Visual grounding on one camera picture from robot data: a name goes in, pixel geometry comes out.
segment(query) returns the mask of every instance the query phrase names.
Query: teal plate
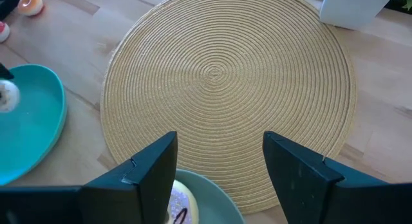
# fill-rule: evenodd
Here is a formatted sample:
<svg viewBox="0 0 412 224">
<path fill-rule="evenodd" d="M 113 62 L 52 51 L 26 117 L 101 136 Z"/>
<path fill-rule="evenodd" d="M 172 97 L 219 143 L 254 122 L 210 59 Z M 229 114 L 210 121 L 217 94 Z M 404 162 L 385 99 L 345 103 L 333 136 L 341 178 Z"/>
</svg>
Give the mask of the teal plate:
<svg viewBox="0 0 412 224">
<path fill-rule="evenodd" d="M 20 104 L 0 113 L 0 185 L 35 167 L 55 145 L 66 120 L 63 85 L 52 70 L 28 64 L 10 70 Z"/>
<path fill-rule="evenodd" d="M 182 182 L 196 198 L 199 208 L 199 224 L 244 224 L 237 206 L 215 183 L 204 176 L 176 170 L 176 180 Z"/>
</svg>

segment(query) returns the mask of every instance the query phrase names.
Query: wooden surface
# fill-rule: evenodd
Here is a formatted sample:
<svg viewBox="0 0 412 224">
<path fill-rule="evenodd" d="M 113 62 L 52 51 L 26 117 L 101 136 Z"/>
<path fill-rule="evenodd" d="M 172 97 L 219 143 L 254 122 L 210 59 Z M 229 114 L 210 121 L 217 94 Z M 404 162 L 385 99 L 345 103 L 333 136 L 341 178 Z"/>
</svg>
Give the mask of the wooden surface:
<svg viewBox="0 0 412 224">
<path fill-rule="evenodd" d="M 43 0 L 44 12 L 12 14 L 0 44 L 7 67 L 42 64 L 62 79 L 68 118 L 50 154 L 12 185 L 82 184 L 116 166 L 100 127 L 100 89 L 113 50 L 162 0 Z M 307 0 L 319 8 L 322 0 Z M 412 181 L 412 16 L 383 9 L 360 32 L 338 29 L 357 74 L 358 104 L 338 161 L 388 182 Z M 248 223 L 286 223 L 280 207 Z"/>
</svg>

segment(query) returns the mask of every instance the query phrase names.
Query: turquoise plate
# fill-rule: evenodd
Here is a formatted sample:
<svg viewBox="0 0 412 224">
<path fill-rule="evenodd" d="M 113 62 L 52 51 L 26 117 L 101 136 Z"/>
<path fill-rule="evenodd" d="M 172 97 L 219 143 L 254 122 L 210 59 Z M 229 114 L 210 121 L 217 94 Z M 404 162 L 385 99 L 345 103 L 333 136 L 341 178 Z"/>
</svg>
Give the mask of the turquoise plate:
<svg viewBox="0 0 412 224">
<path fill-rule="evenodd" d="M 199 207 L 199 224 L 244 224 L 237 206 L 215 183 L 204 176 L 176 170 L 176 180 L 182 182 L 196 198 Z"/>
<path fill-rule="evenodd" d="M 64 88 L 52 70 L 23 65 L 10 70 L 20 104 L 0 113 L 0 185 L 35 167 L 54 146 L 66 119 Z"/>
</svg>

